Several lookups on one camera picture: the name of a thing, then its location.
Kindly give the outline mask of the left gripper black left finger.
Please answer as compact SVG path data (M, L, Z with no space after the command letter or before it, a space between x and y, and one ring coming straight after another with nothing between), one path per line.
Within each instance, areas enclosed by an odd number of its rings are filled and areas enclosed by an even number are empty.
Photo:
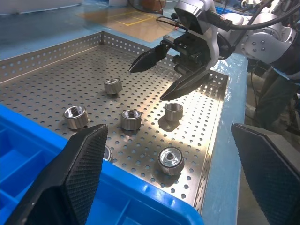
M64 149L37 176L7 225L83 225L99 185L108 126L72 135Z

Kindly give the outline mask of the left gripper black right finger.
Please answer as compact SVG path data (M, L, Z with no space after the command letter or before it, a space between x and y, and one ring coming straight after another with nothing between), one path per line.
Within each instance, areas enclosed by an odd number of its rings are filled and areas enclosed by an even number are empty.
M300 223L300 153L280 134L233 123L249 187L271 225Z

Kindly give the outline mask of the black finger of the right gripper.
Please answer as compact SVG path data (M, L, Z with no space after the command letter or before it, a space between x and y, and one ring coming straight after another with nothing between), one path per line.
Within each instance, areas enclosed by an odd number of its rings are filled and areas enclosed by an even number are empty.
M171 101L191 93L201 85L210 83L212 81L210 74L210 70L199 69L194 73L183 75L160 96L160 100Z
M169 49L170 46L166 43L161 43L149 49L134 60L128 71L130 73L138 73L154 67L157 62L166 57Z

